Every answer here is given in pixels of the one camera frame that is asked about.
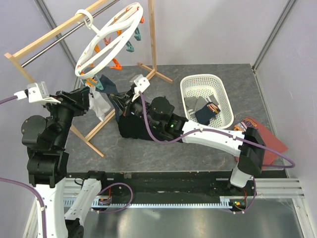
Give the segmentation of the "grey sock with white stripes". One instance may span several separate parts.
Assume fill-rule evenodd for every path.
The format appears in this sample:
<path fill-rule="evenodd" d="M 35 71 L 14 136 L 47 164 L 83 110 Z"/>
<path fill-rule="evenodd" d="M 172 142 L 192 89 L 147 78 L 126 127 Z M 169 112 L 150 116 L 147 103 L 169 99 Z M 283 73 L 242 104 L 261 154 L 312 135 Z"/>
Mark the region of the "grey sock with white stripes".
<path fill-rule="evenodd" d="M 186 97 L 186 98 L 184 98 L 184 101 L 185 101 L 185 107 L 186 107 L 186 111 L 187 111 L 188 116 L 191 119 L 194 119 L 196 117 L 195 113 L 197 111 L 196 105 L 197 105 L 198 98 L 197 97 Z"/>

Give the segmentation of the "dark navy sock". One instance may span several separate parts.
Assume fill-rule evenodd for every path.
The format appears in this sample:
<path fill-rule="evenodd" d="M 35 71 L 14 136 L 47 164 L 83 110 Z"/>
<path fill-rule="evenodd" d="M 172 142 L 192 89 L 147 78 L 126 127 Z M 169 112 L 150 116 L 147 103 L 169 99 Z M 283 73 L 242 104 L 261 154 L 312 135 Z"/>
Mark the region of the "dark navy sock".
<path fill-rule="evenodd" d="M 213 102 L 206 103 L 200 110 L 195 112 L 198 123 L 208 125 L 210 120 L 221 112 L 220 108 Z"/>

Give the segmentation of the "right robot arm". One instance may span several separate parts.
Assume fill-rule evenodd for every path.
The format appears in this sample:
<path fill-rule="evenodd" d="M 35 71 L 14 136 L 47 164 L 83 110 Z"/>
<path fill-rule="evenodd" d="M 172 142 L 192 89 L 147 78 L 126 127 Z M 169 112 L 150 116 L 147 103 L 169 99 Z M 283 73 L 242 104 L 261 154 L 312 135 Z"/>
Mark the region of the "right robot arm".
<path fill-rule="evenodd" d="M 166 97 L 156 97 L 148 103 L 143 96 L 128 91 L 111 95 L 110 99 L 116 106 L 118 128 L 124 138 L 199 144 L 237 157 L 226 186 L 232 195 L 240 194 L 251 177 L 262 173 L 265 143 L 254 128 L 242 132 L 199 124 L 175 114 Z"/>

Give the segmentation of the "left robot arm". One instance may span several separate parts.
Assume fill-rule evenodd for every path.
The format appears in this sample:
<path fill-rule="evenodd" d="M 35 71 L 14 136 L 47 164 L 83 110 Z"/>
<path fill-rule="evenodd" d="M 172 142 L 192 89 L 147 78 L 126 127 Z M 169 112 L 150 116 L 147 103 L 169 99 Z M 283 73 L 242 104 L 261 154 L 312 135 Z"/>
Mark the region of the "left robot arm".
<path fill-rule="evenodd" d="M 95 197 L 107 193 L 109 188 L 105 172 L 88 171 L 77 199 L 64 212 L 69 158 L 65 145 L 73 118 L 89 109 L 89 88 L 58 91 L 52 99 L 53 103 L 44 103 L 49 117 L 31 116 L 21 127 L 22 144 L 27 147 L 29 157 L 29 183 L 37 192 L 38 237 L 82 238 L 85 218 Z"/>

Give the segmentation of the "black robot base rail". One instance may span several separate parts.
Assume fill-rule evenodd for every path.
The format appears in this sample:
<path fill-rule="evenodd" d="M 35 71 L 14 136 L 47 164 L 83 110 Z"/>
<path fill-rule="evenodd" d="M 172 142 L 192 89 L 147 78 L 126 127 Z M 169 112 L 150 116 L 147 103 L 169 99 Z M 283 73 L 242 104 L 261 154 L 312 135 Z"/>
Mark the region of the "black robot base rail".
<path fill-rule="evenodd" d="M 221 197 L 254 195 L 254 181 L 244 188 L 229 183 L 231 172 L 116 172 L 106 173 L 102 188 L 111 202 L 134 204 L 216 203 Z"/>

